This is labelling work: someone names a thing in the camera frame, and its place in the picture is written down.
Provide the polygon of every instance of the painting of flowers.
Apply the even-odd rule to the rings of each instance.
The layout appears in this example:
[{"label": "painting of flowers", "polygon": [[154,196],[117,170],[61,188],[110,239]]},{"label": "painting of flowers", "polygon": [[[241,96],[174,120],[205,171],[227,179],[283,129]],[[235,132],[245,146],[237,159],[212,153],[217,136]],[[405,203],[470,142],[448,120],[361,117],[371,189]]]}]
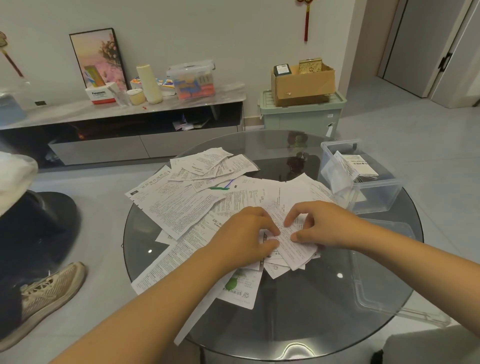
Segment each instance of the painting of flowers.
[{"label": "painting of flowers", "polygon": [[126,76],[113,28],[70,34],[86,87],[116,82],[127,90]]}]

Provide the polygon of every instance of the drawer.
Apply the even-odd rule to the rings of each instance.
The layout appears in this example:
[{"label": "drawer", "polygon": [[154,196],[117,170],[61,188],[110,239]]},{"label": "drawer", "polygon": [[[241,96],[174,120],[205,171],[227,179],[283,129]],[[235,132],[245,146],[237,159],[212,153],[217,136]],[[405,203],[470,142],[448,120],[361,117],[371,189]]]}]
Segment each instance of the drawer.
[{"label": "drawer", "polygon": [[188,130],[186,132],[141,135],[150,158],[176,156],[207,140],[236,133],[237,126]]},{"label": "drawer", "polygon": [[50,144],[65,165],[148,158],[140,136]]}]

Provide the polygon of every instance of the person's left hand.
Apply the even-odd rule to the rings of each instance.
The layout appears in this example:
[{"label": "person's left hand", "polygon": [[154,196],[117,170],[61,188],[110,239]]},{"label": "person's left hand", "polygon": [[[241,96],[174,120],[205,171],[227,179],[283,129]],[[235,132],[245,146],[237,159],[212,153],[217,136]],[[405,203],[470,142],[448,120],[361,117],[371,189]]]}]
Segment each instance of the person's left hand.
[{"label": "person's left hand", "polygon": [[246,207],[228,219],[203,249],[209,252],[215,264],[222,266],[226,274],[264,259],[278,247],[278,241],[273,239],[260,244],[260,229],[280,234],[264,209]]}]

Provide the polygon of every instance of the gray floor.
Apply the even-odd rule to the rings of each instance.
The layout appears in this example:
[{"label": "gray floor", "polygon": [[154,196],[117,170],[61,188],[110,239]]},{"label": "gray floor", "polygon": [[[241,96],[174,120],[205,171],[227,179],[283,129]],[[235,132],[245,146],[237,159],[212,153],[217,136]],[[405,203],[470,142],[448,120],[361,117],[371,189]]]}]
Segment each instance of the gray floor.
[{"label": "gray floor", "polygon": [[[362,138],[404,180],[419,209],[426,243],[480,262],[480,108],[448,110],[374,79],[349,91],[338,130],[339,138]],[[68,304],[0,354],[0,363],[47,363],[135,297],[121,248],[131,206],[123,194],[158,168],[145,164],[38,176],[33,190],[63,192],[77,203],[82,230],[67,260],[86,263],[89,276]],[[391,334],[432,328],[396,317],[353,348],[302,363],[367,364]],[[213,354],[207,359],[243,363]]]}]

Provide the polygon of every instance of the glass table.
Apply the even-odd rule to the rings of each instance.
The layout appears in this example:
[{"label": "glass table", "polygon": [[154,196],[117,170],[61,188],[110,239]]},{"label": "glass table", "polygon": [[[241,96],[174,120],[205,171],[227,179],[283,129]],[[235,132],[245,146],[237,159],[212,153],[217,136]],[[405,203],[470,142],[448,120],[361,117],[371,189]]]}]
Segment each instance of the glass table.
[{"label": "glass table", "polygon": [[[258,130],[225,135],[180,156],[222,147],[233,154],[243,153],[260,171],[255,178],[288,181],[301,173],[322,183],[320,143],[330,138],[286,130]],[[405,190],[387,212],[363,217],[405,222],[417,240],[423,233],[417,210]],[[123,237],[125,264],[131,280],[145,270],[166,249],[156,243],[161,228],[136,205],[127,217]],[[384,269],[385,283],[392,273]],[[400,309],[412,289],[396,280],[385,297]],[[358,307],[352,280],[350,253],[325,249],[305,271],[288,272],[271,279],[264,272],[255,307],[248,310],[215,300],[190,331],[187,339],[207,350],[240,358],[283,361],[314,358],[344,350],[381,329],[391,315]]]}]

